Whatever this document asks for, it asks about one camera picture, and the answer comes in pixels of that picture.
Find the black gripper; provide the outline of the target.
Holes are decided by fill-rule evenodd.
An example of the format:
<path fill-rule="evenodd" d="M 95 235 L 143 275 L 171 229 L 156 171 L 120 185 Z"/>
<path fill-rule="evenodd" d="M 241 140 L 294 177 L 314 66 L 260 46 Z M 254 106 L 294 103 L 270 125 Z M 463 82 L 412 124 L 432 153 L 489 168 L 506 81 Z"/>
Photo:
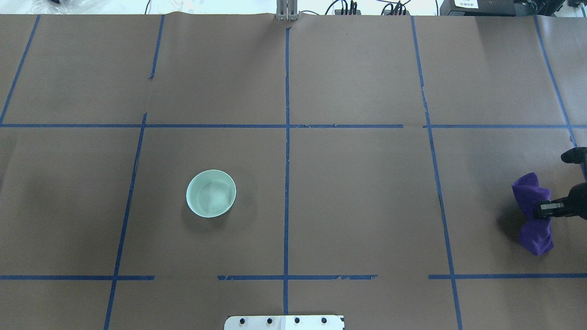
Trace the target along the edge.
<path fill-rule="evenodd" d="M 583 182 L 571 188 L 568 198 L 546 200 L 537 203 L 534 208 L 535 219 L 560 218 L 570 216 L 587 216 L 587 183 Z"/>

